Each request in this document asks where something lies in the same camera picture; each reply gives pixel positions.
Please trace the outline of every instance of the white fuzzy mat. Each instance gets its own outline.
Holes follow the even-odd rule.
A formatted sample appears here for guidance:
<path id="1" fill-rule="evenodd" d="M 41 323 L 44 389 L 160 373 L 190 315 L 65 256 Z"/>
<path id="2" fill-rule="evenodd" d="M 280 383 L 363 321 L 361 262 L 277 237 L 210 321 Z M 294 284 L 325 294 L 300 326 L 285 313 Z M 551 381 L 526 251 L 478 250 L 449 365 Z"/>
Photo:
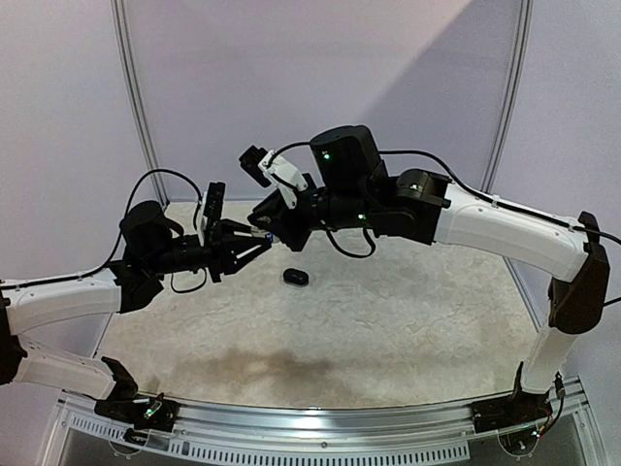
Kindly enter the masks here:
<path id="1" fill-rule="evenodd" d="M 251 203 L 227 203 L 245 221 Z M 191 230 L 193 204 L 167 216 Z M 359 231 L 336 234 L 364 252 Z M 310 285 L 282 281 L 296 267 Z M 175 287 L 200 277 L 175 276 Z M 141 389 L 249 406 L 374 408 L 511 389 L 536 332 L 499 256 L 381 238 L 364 260 L 315 232 L 303 252 L 277 244 L 223 283 L 166 290 L 113 317 L 99 355 Z"/>

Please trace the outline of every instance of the gray wall panel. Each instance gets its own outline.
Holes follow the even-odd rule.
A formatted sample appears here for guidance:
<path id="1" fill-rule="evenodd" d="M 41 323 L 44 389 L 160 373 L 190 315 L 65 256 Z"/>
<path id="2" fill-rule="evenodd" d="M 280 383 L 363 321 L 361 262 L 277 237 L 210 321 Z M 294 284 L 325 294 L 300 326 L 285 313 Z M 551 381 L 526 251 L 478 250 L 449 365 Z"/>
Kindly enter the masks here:
<path id="1" fill-rule="evenodd" d="M 279 147 L 368 124 L 384 149 L 434 151 L 480 185 L 501 115 L 520 2 L 127 2 L 162 166 L 231 198 L 265 195 L 239 168 Z M 292 155 L 313 170 L 308 150 Z M 400 173 L 433 164 L 392 158 Z M 186 186 L 167 181 L 173 199 Z"/>

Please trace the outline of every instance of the small black object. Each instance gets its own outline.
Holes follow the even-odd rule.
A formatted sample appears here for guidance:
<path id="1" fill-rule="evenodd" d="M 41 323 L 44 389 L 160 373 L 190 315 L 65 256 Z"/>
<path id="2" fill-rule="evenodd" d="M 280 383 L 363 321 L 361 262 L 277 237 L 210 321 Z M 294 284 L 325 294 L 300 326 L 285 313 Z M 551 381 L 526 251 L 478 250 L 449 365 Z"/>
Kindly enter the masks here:
<path id="1" fill-rule="evenodd" d="M 309 284 L 309 274 L 298 269 L 287 269 L 282 274 L 285 283 L 295 284 L 296 286 L 306 286 Z"/>

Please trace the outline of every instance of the black cable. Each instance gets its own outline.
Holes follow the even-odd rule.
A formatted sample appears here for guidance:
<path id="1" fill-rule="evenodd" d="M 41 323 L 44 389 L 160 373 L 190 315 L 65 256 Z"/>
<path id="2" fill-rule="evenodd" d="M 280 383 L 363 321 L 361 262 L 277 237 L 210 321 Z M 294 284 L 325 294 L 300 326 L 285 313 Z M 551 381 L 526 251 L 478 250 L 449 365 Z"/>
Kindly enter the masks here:
<path id="1" fill-rule="evenodd" d="M 379 153 L 380 154 L 385 154 L 385 155 L 411 154 L 411 155 L 421 155 L 423 157 L 431 158 L 432 160 L 436 161 L 444 169 L 444 171 L 462 189 L 464 189 L 466 192 L 470 193 L 474 197 L 479 198 L 482 201 L 488 202 L 490 204 L 494 203 L 494 200 L 492 198 L 490 198 L 488 195 L 486 195 L 486 194 L 484 194 L 484 193 L 482 193 L 480 191 L 477 191 L 476 189 L 472 189 L 467 184 L 462 182 L 460 180 L 460 178 L 455 174 L 455 172 L 453 172 L 450 169 L 450 167 L 441 158 L 439 158 L 436 155 L 433 155 L 432 153 L 429 153 L 429 152 L 427 152 L 425 150 L 380 150 Z M 580 226 L 580 225 L 570 225 L 566 221 L 560 220 L 559 218 L 554 218 L 553 216 L 547 216 L 546 214 L 542 214 L 540 212 L 531 211 L 530 209 L 525 209 L 523 207 L 513 206 L 511 204 L 507 204 L 507 203 L 502 202 L 502 201 L 497 202 L 496 205 L 498 207 L 503 208 L 503 209 L 507 209 L 508 211 L 517 212 L 519 214 L 523 214 L 523 215 L 526 215 L 526 216 L 533 216 L 535 218 L 538 218 L 540 220 L 548 221 L 550 223 L 553 223 L 555 225 L 561 226 L 563 228 L 569 228 L 569 229 L 573 229 L 575 231 L 580 231 L 580 232 L 583 232 L 583 233 L 590 233 L 590 234 L 593 234 L 593 235 L 597 235 L 600 238 L 606 238 L 607 240 L 613 241 L 617 245 L 621 246 L 621 239 L 617 238 L 614 235 L 611 235 L 610 233 L 606 233 L 604 231 L 593 230 L 591 228 L 587 228 L 585 226 Z M 609 301 L 606 301 L 604 303 L 603 307 L 611 306 L 611 305 L 616 304 L 618 302 L 621 302 L 621 296 L 619 296 L 618 298 L 614 298 L 614 299 L 611 299 Z"/>
<path id="2" fill-rule="evenodd" d="M 343 248 L 339 246 L 339 244 L 337 243 L 337 240 L 334 238 L 334 235 L 332 234 L 330 230 L 325 230 L 325 232 L 326 232 L 326 236 L 328 237 L 328 240 L 330 240 L 330 243 L 332 244 L 332 246 L 334 246 L 334 249 L 340 252 L 342 255 L 346 255 L 347 257 L 351 257 L 353 259 L 366 259 L 367 257 L 371 257 L 373 253 L 376 251 L 376 243 L 373 241 L 373 239 L 369 235 L 369 231 L 367 230 L 367 228 L 363 228 L 362 230 L 362 236 L 365 237 L 365 240 L 367 240 L 367 244 L 371 247 L 371 250 L 367 254 L 355 254 L 353 252 L 344 250 Z"/>
<path id="3" fill-rule="evenodd" d="M 293 148 L 300 148 L 302 146 L 310 146 L 311 143 L 310 142 L 298 142 L 298 143 L 291 143 L 291 144 L 287 144 L 286 146 L 276 150 L 272 156 L 270 157 L 270 159 L 268 160 L 268 165 L 265 168 L 270 168 L 272 166 L 272 163 L 274 162 L 274 159 L 276 157 L 278 157 L 279 155 L 281 155 L 283 152 L 293 149 Z"/>
<path id="4" fill-rule="evenodd" d="M 548 433 L 550 429 L 554 427 L 554 425 L 558 422 L 559 418 L 561 417 L 561 414 L 563 413 L 564 406 L 565 406 L 565 398 L 561 398 L 561 404 L 559 405 L 558 413 L 552 419 L 552 422 L 550 422 L 549 425 L 545 424 L 545 429 L 542 429 L 542 431 L 539 433 L 539 438 L 543 437 L 546 433 Z"/>
<path id="5" fill-rule="evenodd" d="M 453 172 L 451 168 L 446 164 L 446 162 L 444 162 L 437 155 L 433 155 L 432 153 L 427 152 L 425 150 L 380 150 L 379 153 L 385 154 L 385 155 L 400 155 L 400 154 L 421 155 L 423 157 L 431 158 L 432 160 L 437 162 L 444 169 L 444 171 L 450 176 L 450 178 L 452 178 L 466 192 L 470 193 L 472 196 L 477 197 L 478 199 L 482 201 L 485 201 L 489 204 L 494 204 L 494 199 L 489 197 L 487 194 L 477 191 L 476 189 L 473 189 L 469 187 L 467 184 L 465 184 L 464 182 L 462 182 L 461 179 L 455 174 L 455 172 Z M 503 201 L 497 202 L 496 205 L 498 207 L 502 207 L 503 209 L 507 209 L 508 211 L 517 212 L 519 214 L 524 214 L 526 216 L 533 216 L 540 220 L 549 221 L 550 223 L 553 223 L 558 226 L 562 226 L 564 228 L 571 227 L 566 221 L 562 221 L 558 218 L 554 218 L 553 216 L 547 216 L 546 214 L 531 211 L 530 209 L 513 206 Z"/>
<path id="6" fill-rule="evenodd" d="M 198 185 L 194 181 L 192 181 L 190 178 L 188 178 L 183 173 L 176 172 L 175 170 L 170 170 L 168 168 L 155 168 L 153 170 L 149 170 L 144 175 L 142 175 L 138 179 L 136 184 L 134 184 L 134 188 L 132 189 L 131 193 L 129 194 L 129 198 L 127 199 L 127 205 L 125 206 L 125 213 L 123 214 L 123 216 L 126 216 L 127 213 L 129 212 L 129 209 L 131 208 L 131 205 L 132 205 L 132 201 L 134 200 L 134 196 L 136 195 L 136 192 L 138 191 L 138 188 L 140 187 L 142 182 L 144 180 L 146 180 L 148 177 L 150 177 L 151 175 L 155 174 L 155 173 L 167 173 L 169 175 L 173 175 L 175 177 L 181 178 L 182 180 L 188 182 L 192 186 L 192 188 L 196 191 L 196 195 L 198 196 L 198 200 L 199 200 L 199 204 L 200 204 L 200 202 L 201 202 L 201 190 L 199 189 Z M 199 207 L 197 207 L 197 209 L 196 209 L 196 211 L 194 213 L 194 223 L 196 223 L 196 216 L 198 214 Z M 116 254 L 116 250 L 118 249 L 118 245 L 120 244 L 120 239 L 121 239 L 121 233 L 119 231 L 118 235 L 116 236 L 116 242 L 114 243 L 113 250 L 110 253 L 110 255 L 108 256 L 108 258 L 104 261 L 104 263 L 101 264 L 96 269 L 93 269 L 90 272 L 86 272 L 83 275 L 69 275 L 69 276 L 65 276 L 65 277 L 56 277 L 56 278 L 53 278 L 53 279 L 35 280 L 35 281 L 32 281 L 32 282 L 25 282 L 25 283 L 20 283 L 20 284 L 8 284 L 8 285 L 5 285 L 5 286 L 0 286 L 0 290 L 4 291 L 4 290 L 7 290 L 7 289 L 27 288 L 28 286 L 35 286 L 35 285 L 40 285 L 40 284 L 69 282 L 71 280 L 77 280 L 77 279 L 83 279 L 83 278 L 86 278 L 86 277 L 92 277 L 93 275 L 97 274 L 98 272 L 101 272 L 102 270 L 104 270 L 106 268 L 106 266 L 108 265 L 108 263 L 111 260 L 113 260 L 114 255 Z"/>
<path id="7" fill-rule="evenodd" d="M 185 293 L 191 293 L 193 291 L 198 291 L 203 286 L 205 286 L 205 283 L 207 283 L 207 270 L 205 270 L 205 268 L 202 268 L 201 270 L 203 271 L 203 274 L 204 274 L 203 281 L 201 282 L 201 284 L 194 286 L 193 288 L 188 288 L 188 289 L 176 289 L 175 284 L 173 282 L 173 278 L 175 277 L 175 274 L 171 274 L 171 289 L 176 294 L 185 294 Z"/>

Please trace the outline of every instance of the cable clip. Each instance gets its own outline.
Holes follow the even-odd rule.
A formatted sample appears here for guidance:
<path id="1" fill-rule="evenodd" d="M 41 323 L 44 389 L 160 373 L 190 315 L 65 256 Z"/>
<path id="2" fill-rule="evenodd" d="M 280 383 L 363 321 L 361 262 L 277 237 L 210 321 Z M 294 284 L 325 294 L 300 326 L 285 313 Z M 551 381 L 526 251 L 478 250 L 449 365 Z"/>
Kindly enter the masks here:
<path id="1" fill-rule="evenodd" d="M 570 230 L 570 233 L 573 233 L 575 231 L 576 226 L 580 225 L 580 223 L 573 218 L 568 219 L 567 223 L 569 224 L 567 229 Z"/>

